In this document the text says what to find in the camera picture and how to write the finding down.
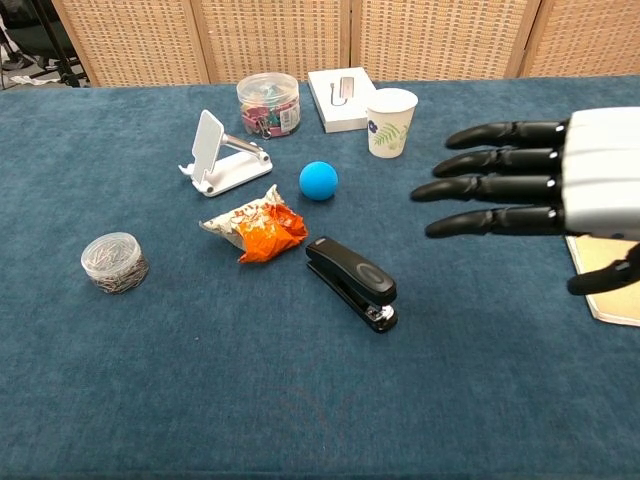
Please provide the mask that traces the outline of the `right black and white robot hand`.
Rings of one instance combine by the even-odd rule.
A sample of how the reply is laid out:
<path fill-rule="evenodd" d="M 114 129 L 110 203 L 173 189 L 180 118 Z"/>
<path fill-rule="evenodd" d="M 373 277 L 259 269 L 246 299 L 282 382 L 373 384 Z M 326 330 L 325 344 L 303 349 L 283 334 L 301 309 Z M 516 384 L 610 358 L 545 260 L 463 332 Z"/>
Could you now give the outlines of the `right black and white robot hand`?
<path fill-rule="evenodd" d="M 625 256 L 567 283 L 573 295 L 618 290 L 639 280 L 639 109 L 578 110 L 561 120 L 498 121 L 445 141 L 455 156 L 437 163 L 414 202 L 491 205 L 436 220 L 427 237 L 588 236 L 633 244 Z"/>

